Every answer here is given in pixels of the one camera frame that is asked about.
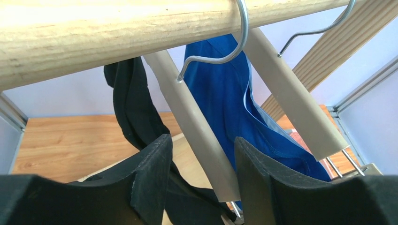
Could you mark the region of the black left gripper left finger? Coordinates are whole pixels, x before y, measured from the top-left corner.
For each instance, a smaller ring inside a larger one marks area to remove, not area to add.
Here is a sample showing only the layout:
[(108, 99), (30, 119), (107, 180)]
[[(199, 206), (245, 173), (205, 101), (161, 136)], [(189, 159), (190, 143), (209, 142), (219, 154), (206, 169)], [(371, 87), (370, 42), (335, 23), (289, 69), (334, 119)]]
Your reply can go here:
[(2, 175), (3, 225), (159, 225), (172, 160), (170, 135), (84, 181)]

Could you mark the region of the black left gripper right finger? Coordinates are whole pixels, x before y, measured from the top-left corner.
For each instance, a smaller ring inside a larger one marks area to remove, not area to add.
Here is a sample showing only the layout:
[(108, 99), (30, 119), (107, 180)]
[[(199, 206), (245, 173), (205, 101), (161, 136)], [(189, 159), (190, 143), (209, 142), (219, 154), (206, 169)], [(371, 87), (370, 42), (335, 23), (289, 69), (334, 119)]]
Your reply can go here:
[(318, 180), (261, 153), (247, 140), (234, 143), (247, 225), (395, 225), (398, 178), (354, 176)]

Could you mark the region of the black underwear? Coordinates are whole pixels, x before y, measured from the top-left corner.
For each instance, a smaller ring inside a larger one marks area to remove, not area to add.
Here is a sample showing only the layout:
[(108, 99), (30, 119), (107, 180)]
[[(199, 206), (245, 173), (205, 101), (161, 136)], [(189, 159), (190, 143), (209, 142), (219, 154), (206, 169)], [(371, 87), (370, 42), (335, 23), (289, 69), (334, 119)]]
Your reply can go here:
[[(144, 149), (170, 130), (153, 105), (140, 57), (104, 66), (107, 84), (113, 88), (113, 106), (126, 140)], [(222, 225), (221, 216), (236, 222), (238, 217), (226, 203), (219, 202), (212, 189), (190, 185), (171, 162), (165, 210), (174, 225)]]

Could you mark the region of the beige hanger with black underwear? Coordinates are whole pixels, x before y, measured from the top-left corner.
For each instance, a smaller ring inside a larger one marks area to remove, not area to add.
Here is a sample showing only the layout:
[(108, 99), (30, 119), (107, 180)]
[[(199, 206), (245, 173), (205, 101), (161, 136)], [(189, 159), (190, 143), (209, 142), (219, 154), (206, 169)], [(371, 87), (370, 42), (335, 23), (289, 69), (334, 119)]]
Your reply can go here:
[(184, 82), (184, 74), (191, 62), (223, 64), (242, 52), (248, 38), (249, 19), (245, 1), (238, 0), (237, 7), (241, 20), (241, 38), (236, 48), (227, 56), (222, 58), (190, 56), (184, 61), (180, 71), (166, 50), (143, 56), (155, 74), (160, 90), (204, 170), (218, 201), (230, 203), (240, 200), (236, 173)]

